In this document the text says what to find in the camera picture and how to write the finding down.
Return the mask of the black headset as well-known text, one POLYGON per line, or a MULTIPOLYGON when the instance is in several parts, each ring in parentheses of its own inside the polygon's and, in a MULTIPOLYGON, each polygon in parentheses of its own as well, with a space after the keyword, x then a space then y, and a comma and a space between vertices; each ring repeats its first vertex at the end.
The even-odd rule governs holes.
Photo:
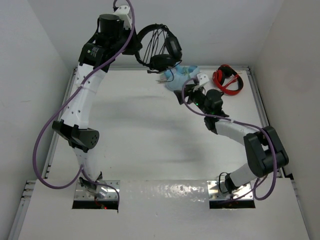
POLYGON ((165 24, 151 24, 144 27, 137 34, 139 47, 134 56, 138 63, 149 68, 150 73, 161 73, 175 67, 182 61, 182 48, 178 38, 165 24), (150 40, 145 48, 143 56, 142 40, 146 36, 150 40))

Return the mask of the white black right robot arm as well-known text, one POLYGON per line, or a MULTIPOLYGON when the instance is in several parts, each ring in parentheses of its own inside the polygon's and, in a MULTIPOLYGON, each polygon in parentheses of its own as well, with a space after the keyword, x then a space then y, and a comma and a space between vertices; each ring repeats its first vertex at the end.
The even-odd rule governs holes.
POLYGON ((264 128, 253 124, 232 120, 223 111, 223 93, 203 87, 187 84, 174 94, 180 105, 188 107, 194 104, 204 117, 204 123, 210 132, 225 136, 244 146, 247 162, 237 170, 227 173, 222 194, 231 194, 239 187, 270 173, 289 163, 288 154, 272 126, 264 128))

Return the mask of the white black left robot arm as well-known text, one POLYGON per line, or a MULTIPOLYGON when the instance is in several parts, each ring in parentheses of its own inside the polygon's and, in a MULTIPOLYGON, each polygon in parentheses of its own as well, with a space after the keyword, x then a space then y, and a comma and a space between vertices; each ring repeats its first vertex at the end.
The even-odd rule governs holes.
POLYGON ((93 148, 100 134, 89 128, 89 117, 98 88, 110 64, 123 53, 135 33, 134 21, 127 13, 101 14, 94 35, 84 44, 78 59, 75 86, 60 120, 52 129, 72 147, 80 173, 87 182, 96 182, 101 173, 93 148))

